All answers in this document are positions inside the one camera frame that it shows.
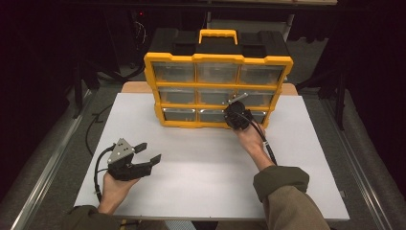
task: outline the person's left hand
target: person's left hand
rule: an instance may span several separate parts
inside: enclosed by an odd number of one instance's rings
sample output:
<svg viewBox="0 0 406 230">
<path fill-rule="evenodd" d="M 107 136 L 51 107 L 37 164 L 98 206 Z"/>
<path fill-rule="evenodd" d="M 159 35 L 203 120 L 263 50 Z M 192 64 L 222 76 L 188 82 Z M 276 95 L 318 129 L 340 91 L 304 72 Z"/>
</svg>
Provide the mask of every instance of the person's left hand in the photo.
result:
<svg viewBox="0 0 406 230">
<path fill-rule="evenodd" d="M 106 172 L 103 178 L 99 212 L 113 215 L 123 200 L 125 200 L 131 187 L 139 180 L 140 178 L 129 181 L 116 180 L 110 173 Z"/>
</svg>

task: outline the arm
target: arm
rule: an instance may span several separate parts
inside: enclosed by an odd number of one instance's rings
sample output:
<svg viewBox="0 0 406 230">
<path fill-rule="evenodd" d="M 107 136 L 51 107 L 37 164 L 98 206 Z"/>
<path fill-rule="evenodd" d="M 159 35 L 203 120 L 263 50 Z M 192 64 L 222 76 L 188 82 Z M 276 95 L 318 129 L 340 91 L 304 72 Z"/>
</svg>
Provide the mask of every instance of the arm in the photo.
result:
<svg viewBox="0 0 406 230">
<path fill-rule="evenodd" d="M 254 187 L 263 204 L 268 229 L 329 229 L 316 204 L 305 193 L 308 174 L 296 167 L 275 166 L 252 126 L 235 133 L 259 169 Z"/>
<path fill-rule="evenodd" d="M 113 214 L 125 200 L 131 187 L 140 179 L 115 180 L 108 172 L 103 178 L 101 203 L 98 208 L 91 205 L 75 207 L 62 222 L 63 230 L 98 229 L 116 230 L 120 224 Z"/>
</svg>

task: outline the olive green jacket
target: olive green jacket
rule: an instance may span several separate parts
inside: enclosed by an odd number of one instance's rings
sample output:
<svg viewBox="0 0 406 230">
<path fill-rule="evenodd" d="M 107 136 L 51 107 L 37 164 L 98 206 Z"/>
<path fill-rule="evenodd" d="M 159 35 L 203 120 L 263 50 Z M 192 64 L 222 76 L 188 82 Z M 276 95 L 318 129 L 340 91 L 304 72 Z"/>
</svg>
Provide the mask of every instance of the olive green jacket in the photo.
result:
<svg viewBox="0 0 406 230">
<path fill-rule="evenodd" d="M 305 193 L 309 176 L 297 167 L 270 166 L 254 177 L 268 229 L 329 229 L 313 200 Z M 226 229 L 227 224 L 217 226 Z M 63 220 L 63 230 L 116 230 L 113 217 L 90 205 L 74 208 Z"/>
</svg>

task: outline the yellow storage organizer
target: yellow storage organizer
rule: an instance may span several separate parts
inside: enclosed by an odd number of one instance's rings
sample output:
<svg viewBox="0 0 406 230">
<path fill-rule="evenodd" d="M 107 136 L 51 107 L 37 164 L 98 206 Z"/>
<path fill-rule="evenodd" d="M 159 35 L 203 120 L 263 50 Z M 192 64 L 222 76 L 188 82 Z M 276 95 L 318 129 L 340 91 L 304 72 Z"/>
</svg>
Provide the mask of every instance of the yellow storage organizer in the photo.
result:
<svg viewBox="0 0 406 230">
<path fill-rule="evenodd" d="M 157 29 L 144 58 L 155 113 L 165 127 L 228 127 L 223 110 L 240 101 L 268 126 L 293 60 L 279 32 Z"/>
</svg>

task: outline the hand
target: hand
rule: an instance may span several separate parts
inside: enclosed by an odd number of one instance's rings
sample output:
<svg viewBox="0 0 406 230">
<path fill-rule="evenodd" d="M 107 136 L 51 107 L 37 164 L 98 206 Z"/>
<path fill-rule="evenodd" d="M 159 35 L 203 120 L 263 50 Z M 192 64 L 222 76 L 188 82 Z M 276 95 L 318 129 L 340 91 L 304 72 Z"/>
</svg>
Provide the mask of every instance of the hand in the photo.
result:
<svg viewBox="0 0 406 230">
<path fill-rule="evenodd" d="M 133 179 L 129 181 L 116 180 L 106 172 L 103 177 L 101 204 L 99 212 L 113 215 L 120 204 L 125 200 L 131 187 L 140 180 Z"/>
<path fill-rule="evenodd" d="M 260 124 L 255 125 L 265 135 L 263 126 Z M 268 166 L 275 165 L 263 150 L 263 141 L 253 126 L 249 125 L 244 130 L 234 130 L 234 133 L 237 135 L 239 143 L 250 154 L 260 171 Z"/>
</svg>

